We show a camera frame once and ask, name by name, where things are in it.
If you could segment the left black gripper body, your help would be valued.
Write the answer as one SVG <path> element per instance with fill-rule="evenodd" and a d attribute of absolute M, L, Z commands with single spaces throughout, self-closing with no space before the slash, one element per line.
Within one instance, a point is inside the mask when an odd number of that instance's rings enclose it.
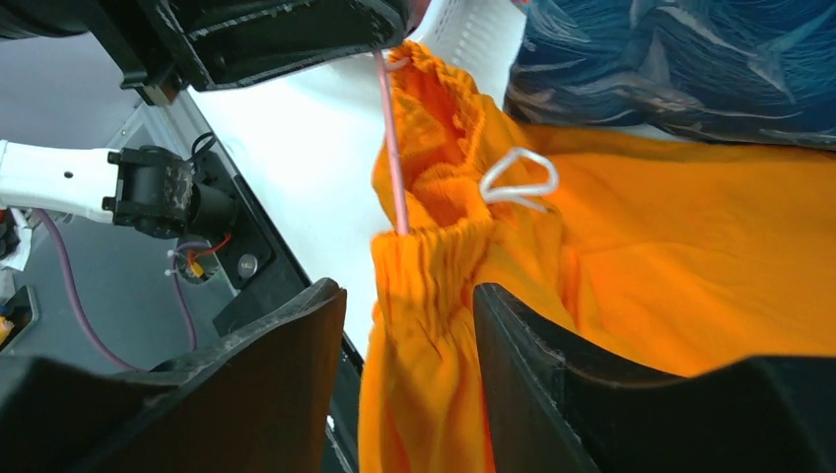
<path fill-rule="evenodd" d="M 171 105 L 187 83 L 139 1 L 2 0 L 1 39 L 91 34 L 121 71 L 120 88 Z"/>

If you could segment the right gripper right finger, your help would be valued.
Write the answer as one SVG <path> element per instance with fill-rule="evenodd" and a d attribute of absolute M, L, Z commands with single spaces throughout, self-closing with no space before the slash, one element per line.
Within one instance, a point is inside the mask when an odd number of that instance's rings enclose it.
<path fill-rule="evenodd" d="M 474 292 L 500 472 L 831 472 L 835 362 L 759 356 L 695 377 L 634 363 L 497 284 Z"/>

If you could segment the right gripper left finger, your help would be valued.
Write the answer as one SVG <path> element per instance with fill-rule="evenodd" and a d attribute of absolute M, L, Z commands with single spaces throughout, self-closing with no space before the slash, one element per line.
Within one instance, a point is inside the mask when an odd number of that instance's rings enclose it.
<path fill-rule="evenodd" d="M 316 472 L 347 293 L 323 278 L 150 372 L 1 360 L 5 472 Z"/>

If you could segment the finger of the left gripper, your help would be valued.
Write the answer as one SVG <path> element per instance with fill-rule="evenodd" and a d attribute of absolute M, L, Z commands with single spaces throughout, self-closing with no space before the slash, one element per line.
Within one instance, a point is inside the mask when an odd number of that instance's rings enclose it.
<path fill-rule="evenodd" d="M 400 44 L 413 1 L 143 1 L 181 77 L 199 92 L 254 86 Z"/>

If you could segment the pink wire hanger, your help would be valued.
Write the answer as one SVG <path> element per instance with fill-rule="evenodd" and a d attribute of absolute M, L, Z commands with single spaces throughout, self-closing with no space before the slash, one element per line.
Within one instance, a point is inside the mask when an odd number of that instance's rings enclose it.
<path fill-rule="evenodd" d="M 387 68 L 388 63 L 386 62 L 383 52 L 381 50 L 376 51 L 373 54 L 373 57 L 377 67 L 382 97 L 385 145 L 387 151 L 387 160 L 392 186 L 392 197 L 396 220 L 395 230 L 400 235 L 407 235 L 409 233 L 408 207 L 406 202 L 404 181 L 402 177 L 397 132 L 394 121 L 391 88 L 388 77 L 389 70 Z"/>

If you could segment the orange shorts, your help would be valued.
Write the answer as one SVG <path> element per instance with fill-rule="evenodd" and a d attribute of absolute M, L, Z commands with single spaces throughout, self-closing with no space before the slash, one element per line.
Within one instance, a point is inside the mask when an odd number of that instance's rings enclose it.
<path fill-rule="evenodd" d="M 422 44 L 390 54 L 409 231 L 371 245 L 364 472 L 491 472 L 473 291 L 639 364 L 835 352 L 835 157 L 514 122 Z"/>

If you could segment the white perforated plastic basket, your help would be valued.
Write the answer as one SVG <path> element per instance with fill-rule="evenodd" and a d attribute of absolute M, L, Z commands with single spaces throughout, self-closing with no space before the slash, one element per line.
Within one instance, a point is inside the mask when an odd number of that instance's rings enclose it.
<path fill-rule="evenodd" d="M 524 23 L 524 13 L 507 0 L 432 0 L 409 39 L 466 71 L 502 106 Z"/>

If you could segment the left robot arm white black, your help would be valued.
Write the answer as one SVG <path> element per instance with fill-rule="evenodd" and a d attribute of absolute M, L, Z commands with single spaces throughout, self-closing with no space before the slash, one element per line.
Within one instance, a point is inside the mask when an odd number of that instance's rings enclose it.
<path fill-rule="evenodd" d="M 186 88 L 239 89 L 401 44 L 424 1 L 5 1 L 1 37 L 91 34 L 149 105 Z M 112 151 L 1 144 L 1 204 L 131 227 L 151 237 L 222 236 L 238 201 L 160 147 Z"/>

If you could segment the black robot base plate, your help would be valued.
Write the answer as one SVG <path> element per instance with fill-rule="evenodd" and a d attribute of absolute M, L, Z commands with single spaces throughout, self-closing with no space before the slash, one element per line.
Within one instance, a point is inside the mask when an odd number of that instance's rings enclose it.
<path fill-rule="evenodd" d="M 337 310 L 347 296 L 311 281 L 245 180 L 211 150 L 193 158 L 204 201 L 236 205 L 210 239 L 236 295 L 214 318 L 220 357 L 185 400 L 211 472 L 355 472 L 363 362 Z"/>

